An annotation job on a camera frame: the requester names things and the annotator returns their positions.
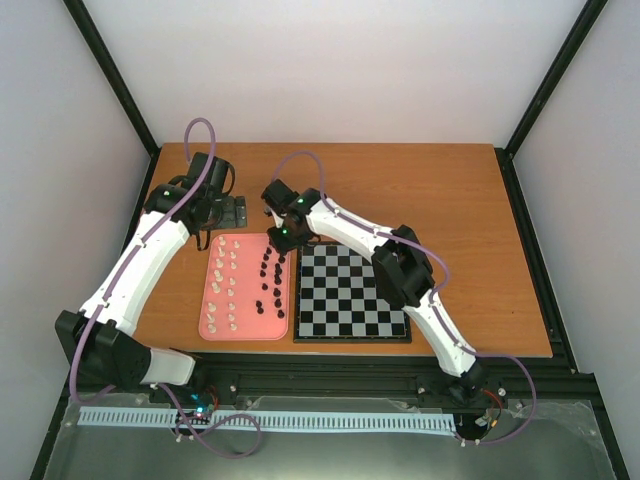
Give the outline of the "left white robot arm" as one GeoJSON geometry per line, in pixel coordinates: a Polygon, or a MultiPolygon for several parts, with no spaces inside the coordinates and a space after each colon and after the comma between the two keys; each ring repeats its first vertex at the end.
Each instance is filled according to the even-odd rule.
{"type": "Polygon", "coordinates": [[[245,225],[235,211],[244,200],[231,194],[235,178],[228,161],[198,152],[186,174],[150,192],[130,243],[105,281],[78,311],[62,311],[56,319],[72,392],[85,375],[123,390],[172,384],[190,403],[206,395],[208,378],[193,356],[146,346],[134,334],[152,290],[189,238],[205,251],[213,230],[245,225]]]}

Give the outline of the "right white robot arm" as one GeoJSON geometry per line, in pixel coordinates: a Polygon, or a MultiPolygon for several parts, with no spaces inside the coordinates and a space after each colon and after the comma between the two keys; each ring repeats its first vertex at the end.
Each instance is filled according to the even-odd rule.
{"type": "Polygon", "coordinates": [[[279,179],[268,184],[261,199],[274,219],[267,234],[278,252],[325,236],[369,261],[378,295],[403,310],[433,349],[447,377],[447,395],[461,406],[477,398],[486,372],[440,300],[427,250],[410,227],[393,229],[367,221],[317,189],[298,193],[279,179]]]}

